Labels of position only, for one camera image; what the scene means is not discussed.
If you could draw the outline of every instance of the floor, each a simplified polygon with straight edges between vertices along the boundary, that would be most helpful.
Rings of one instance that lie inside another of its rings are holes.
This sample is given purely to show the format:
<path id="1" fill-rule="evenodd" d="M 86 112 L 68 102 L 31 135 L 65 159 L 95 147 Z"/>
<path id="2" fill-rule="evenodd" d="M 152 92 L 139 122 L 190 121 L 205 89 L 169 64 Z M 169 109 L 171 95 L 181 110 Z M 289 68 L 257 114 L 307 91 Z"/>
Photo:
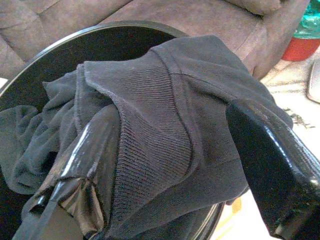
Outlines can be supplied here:
<path id="1" fill-rule="evenodd" d="M 320 103 L 307 98 L 308 79 L 312 64 L 320 59 L 320 47 L 307 60 L 281 60 L 261 82 L 269 89 L 276 103 L 293 119 L 293 131 L 320 160 Z M 259 209 L 249 191 L 232 206 L 223 210 L 210 240 L 275 240 L 270 237 Z"/>

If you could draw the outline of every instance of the gray fleece fabric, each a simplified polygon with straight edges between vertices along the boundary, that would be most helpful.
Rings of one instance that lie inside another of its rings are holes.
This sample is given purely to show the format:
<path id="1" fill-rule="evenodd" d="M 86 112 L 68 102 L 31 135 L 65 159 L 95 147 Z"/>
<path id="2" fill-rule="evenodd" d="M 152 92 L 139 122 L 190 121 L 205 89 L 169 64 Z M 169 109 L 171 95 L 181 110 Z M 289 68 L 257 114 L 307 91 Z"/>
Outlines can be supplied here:
<path id="1" fill-rule="evenodd" d="M 0 113 L 6 182 L 33 193 L 54 156 L 114 103 L 117 165 L 110 222 L 100 234 L 110 239 L 188 239 L 197 211 L 243 193 L 248 184 L 225 114 L 233 99 L 253 99 L 292 126 L 215 36 L 173 39 L 133 60 L 86 61 L 44 87 L 42 113 L 32 106 Z"/>

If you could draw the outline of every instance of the teal container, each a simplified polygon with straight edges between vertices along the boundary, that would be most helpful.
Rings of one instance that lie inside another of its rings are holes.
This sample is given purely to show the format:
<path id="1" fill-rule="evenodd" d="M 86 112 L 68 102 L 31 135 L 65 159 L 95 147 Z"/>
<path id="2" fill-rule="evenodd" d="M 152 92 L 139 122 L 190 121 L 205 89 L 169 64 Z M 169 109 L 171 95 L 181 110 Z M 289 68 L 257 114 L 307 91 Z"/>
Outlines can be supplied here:
<path id="1" fill-rule="evenodd" d="M 320 39 L 320 0 L 311 0 L 295 31 L 298 39 Z"/>

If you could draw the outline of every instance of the red container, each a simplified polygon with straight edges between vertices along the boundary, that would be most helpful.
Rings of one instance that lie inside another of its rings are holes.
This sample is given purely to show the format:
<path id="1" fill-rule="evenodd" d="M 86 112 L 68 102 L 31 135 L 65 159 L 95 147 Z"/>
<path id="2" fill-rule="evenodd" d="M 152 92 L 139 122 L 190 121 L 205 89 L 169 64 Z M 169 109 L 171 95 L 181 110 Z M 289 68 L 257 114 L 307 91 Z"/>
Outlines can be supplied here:
<path id="1" fill-rule="evenodd" d="M 285 50 L 282 59 L 286 61 L 303 61 L 309 58 L 319 47 L 320 39 L 291 39 L 287 49 Z"/>

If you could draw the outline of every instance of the gray couch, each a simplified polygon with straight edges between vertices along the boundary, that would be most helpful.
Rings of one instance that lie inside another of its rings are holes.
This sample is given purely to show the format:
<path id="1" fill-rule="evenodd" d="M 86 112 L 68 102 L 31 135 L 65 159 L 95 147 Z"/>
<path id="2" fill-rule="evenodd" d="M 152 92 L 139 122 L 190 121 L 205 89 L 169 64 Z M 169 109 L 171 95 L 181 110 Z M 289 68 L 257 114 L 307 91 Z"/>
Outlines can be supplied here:
<path id="1" fill-rule="evenodd" d="M 149 20 L 216 35 L 257 78 L 281 58 L 309 0 L 0 0 L 0 78 L 78 30 Z"/>

